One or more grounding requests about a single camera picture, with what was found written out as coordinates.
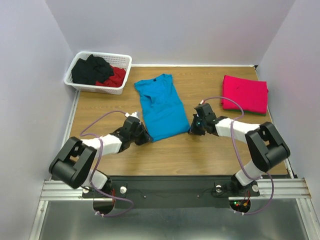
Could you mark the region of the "blue t shirt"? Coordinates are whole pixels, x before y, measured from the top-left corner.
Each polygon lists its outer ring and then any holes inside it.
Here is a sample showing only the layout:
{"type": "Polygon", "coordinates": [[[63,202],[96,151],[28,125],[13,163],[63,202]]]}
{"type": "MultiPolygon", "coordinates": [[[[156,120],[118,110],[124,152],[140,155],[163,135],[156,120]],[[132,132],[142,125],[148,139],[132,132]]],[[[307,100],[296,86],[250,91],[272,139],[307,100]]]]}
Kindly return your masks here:
{"type": "Polygon", "coordinates": [[[171,74],[161,74],[134,84],[143,120],[154,142],[187,133],[190,124],[171,74]]]}

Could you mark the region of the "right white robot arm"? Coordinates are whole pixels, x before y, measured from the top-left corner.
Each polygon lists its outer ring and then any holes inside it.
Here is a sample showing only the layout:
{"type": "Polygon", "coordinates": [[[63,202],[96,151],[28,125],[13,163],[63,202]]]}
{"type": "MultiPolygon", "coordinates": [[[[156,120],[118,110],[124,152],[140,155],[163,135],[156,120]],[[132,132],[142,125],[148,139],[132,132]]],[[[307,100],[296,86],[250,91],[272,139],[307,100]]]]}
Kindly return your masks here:
{"type": "Polygon", "coordinates": [[[288,145],[271,122],[253,124],[226,116],[217,117],[208,103],[200,103],[195,111],[190,134],[228,137],[234,148],[236,140],[247,144],[251,160],[246,165],[239,160],[240,170],[231,177],[230,189],[235,195],[242,195],[252,182],[291,155],[288,145]]]}

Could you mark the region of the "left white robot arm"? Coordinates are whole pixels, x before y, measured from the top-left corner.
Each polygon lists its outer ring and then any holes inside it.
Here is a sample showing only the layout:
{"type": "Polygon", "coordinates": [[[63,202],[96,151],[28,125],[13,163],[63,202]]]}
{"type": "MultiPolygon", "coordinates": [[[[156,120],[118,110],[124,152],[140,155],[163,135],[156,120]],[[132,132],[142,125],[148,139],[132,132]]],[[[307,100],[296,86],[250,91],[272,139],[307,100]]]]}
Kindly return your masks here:
{"type": "Polygon", "coordinates": [[[140,146],[152,141],[153,138],[140,119],[129,115],[122,127],[108,135],[95,136],[92,139],[70,137],[50,164],[48,171],[54,178],[73,189],[91,187],[100,197],[106,197],[111,193],[111,184],[107,175],[92,169],[94,160],[121,153],[132,143],[140,146]]]}

